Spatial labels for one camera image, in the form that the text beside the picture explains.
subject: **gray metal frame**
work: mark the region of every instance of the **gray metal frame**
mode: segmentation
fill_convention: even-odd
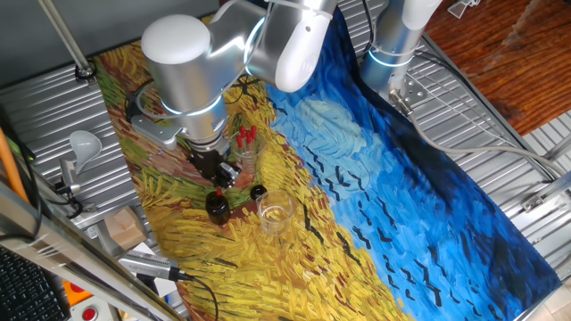
[[[43,197],[57,197],[46,195],[50,189],[41,178],[38,183]],[[33,234],[36,209],[4,184],[0,184],[0,203],[0,230],[4,235]],[[163,320],[182,320],[172,307],[72,225],[65,216],[65,208],[56,209],[50,218],[41,216],[35,242],[14,238],[3,241],[2,245],[140,320],[154,320],[156,317],[152,315]]]

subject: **metal pole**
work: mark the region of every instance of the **metal pole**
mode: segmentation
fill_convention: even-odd
[[[73,57],[73,60],[78,65],[79,74],[82,77],[91,76],[93,71],[89,66],[89,62],[87,61],[86,56],[81,52],[81,49],[79,49],[78,43],[73,38],[70,29],[60,15],[60,12],[55,7],[54,2],[52,0],[37,1],[42,6],[42,9],[44,9],[47,18],[49,18],[49,20],[52,22],[55,30],[60,35],[60,38],[62,39],[65,46],[68,48],[71,57]]]
[[[31,234],[37,211],[4,184],[0,184],[0,228],[7,235]],[[37,240],[3,241],[17,252],[58,276],[93,293],[118,309],[145,321],[181,320],[177,312],[134,278],[117,261],[93,245],[79,229],[55,211],[41,217]]]

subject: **black keyboard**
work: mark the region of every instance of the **black keyboard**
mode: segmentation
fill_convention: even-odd
[[[41,267],[0,246],[0,319],[63,321],[65,314]]]

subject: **metal clamp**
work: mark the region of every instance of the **metal clamp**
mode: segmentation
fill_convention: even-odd
[[[131,119],[131,125],[137,133],[143,135],[160,147],[173,151],[177,148],[177,134],[180,133],[182,128],[173,126],[161,127],[149,119],[136,115]]]
[[[521,206],[524,208],[525,212],[530,212],[538,206],[541,206],[559,196],[561,193],[564,193],[569,188],[571,188],[571,172],[566,173],[564,176],[553,181],[553,183],[547,185],[540,192],[525,200]]]

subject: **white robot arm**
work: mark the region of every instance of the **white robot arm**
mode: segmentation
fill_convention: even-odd
[[[245,0],[232,0],[208,26],[191,16],[171,15],[146,29],[141,49],[149,71],[168,118],[189,142],[192,162],[203,177],[222,187],[237,178],[222,136],[227,118],[222,89],[243,70],[286,92],[301,88],[318,63],[336,2],[272,0],[266,12]],[[147,135],[153,132],[134,127]]]
[[[230,187],[239,169],[228,164],[222,135],[227,113],[223,89],[246,71],[286,92],[300,89],[319,60],[336,0],[268,0],[267,11],[245,0],[224,4],[206,26],[172,15],[147,28],[141,48],[162,103],[192,149],[191,162],[215,185]],[[377,18],[376,39],[361,66],[364,81],[388,100],[402,86],[425,25],[442,0],[391,0]],[[157,133],[134,128],[155,142]],[[174,135],[166,147],[174,148]]]

